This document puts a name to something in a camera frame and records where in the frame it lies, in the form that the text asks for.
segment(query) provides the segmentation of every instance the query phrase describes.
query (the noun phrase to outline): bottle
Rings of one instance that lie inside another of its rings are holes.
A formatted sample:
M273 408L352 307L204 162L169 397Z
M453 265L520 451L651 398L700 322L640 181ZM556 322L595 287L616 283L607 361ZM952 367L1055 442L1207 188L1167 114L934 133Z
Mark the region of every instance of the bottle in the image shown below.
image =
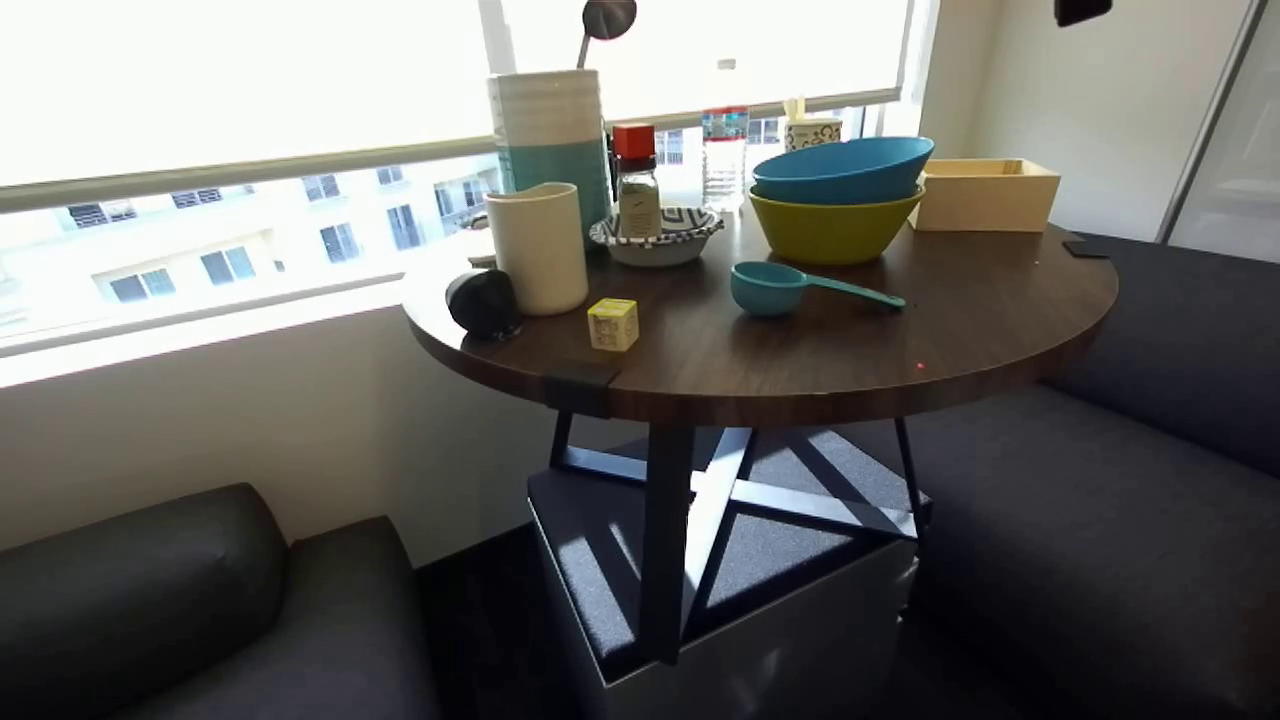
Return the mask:
M651 123L611 127L611 239L616 244L656 244L663 226L663 200L656 188L656 137Z
M737 60L715 60L715 103L702 112L702 202L737 211L742 202L749 109L737 103Z

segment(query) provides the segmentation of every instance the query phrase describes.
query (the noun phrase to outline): white mug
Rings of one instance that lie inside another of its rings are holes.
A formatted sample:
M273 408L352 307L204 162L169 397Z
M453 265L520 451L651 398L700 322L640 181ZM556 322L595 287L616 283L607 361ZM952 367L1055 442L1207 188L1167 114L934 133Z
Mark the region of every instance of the white mug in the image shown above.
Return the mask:
M588 257L576 185L530 185L488 195L497 267L510 277L525 317L573 310L588 298Z

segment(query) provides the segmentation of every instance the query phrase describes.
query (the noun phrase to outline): small cube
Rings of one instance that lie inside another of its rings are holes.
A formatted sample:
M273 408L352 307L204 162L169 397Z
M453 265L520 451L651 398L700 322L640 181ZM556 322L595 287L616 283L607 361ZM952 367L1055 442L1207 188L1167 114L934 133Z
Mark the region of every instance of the small cube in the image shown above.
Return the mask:
M627 352L640 341L640 304L622 294L595 298L588 333L595 352Z

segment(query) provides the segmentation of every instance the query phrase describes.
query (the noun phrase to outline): dark floor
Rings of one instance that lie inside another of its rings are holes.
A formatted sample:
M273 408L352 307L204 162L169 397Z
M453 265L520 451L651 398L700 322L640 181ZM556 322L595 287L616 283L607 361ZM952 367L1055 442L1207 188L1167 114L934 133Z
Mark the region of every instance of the dark floor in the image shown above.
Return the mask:
M530 527L419 566L446 720L578 720L560 664ZM1029 701L965 647L912 621L874 720L1031 720Z

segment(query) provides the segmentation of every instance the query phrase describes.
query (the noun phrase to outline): blue bowl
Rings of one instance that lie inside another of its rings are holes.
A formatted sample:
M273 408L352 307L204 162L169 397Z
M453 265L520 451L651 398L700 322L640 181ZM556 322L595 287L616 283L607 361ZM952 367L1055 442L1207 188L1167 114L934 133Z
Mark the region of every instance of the blue bowl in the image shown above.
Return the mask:
M885 202L916 195L928 137L859 137L756 162L756 195L788 202Z

